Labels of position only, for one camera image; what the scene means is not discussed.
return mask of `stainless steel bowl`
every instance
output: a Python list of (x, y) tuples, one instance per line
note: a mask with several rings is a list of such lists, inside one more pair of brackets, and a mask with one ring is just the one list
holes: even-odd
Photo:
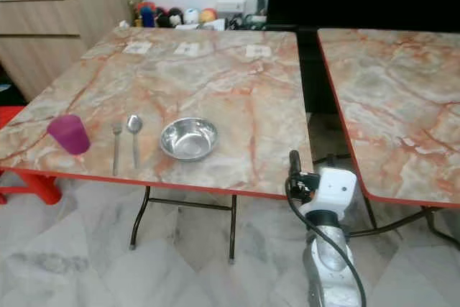
[(211, 151), (217, 141), (217, 129), (201, 118), (183, 118), (161, 132), (160, 146), (169, 156), (183, 161), (199, 160)]

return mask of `red plastic stool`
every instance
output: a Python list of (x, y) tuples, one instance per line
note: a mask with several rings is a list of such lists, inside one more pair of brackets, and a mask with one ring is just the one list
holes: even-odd
[[(0, 129), (9, 123), (24, 107), (8, 106), (0, 107)], [(56, 204), (61, 194), (54, 186), (55, 178), (48, 178), (42, 175), (18, 173), (19, 177), (28, 187), (0, 187), (0, 204), (6, 204), (6, 197), (3, 193), (33, 193), (39, 196), (46, 204)]]

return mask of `marble-pattern tabletop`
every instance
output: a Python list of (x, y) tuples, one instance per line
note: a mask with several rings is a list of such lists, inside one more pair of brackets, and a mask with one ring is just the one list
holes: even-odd
[[(89, 151), (69, 155), (46, 133), (61, 114), (83, 120)], [(144, 122), (140, 167), (124, 129), (114, 177), (111, 125), (130, 114)], [(198, 162), (174, 160), (159, 146), (162, 129), (186, 116), (219, 133)], [(4, 127), (0, 143), (5, 170), (284, 198), (289, 151), (312, 169), (295, 35), (115, 29)]]
[(460, 35), (318, 33), (370, 197), (460, 207)]

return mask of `plastic cup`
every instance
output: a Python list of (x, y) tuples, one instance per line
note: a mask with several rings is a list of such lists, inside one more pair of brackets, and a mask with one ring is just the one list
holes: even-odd
[(89, 149), (89, 138), (79, 116), (59, 116), (48, 125), (47, 131), (72, 155), (83, 154)]

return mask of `metal spoon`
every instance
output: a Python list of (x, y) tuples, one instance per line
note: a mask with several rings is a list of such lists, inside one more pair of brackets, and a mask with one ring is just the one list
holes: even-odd
[(129, 132), (132, 133), (132, 154), (134, 158), (134, 168), (139, 167), (139, 147), (137, 144), (137, 134), (142, 128), (142, 120), (137, 115), (130, 115), (128, 122), (126, 123), (126, 128)]
[(112, 124), (112, 132), (115, 135), (115, 143), (114, 143), (114, 166), (112, 168), (112, 174), (114, 176), (118, 175), (118, 156), (119, 156), (119, 148), (120, 148), (120, 133), (123, 127), (121, 123), (117, 122)]

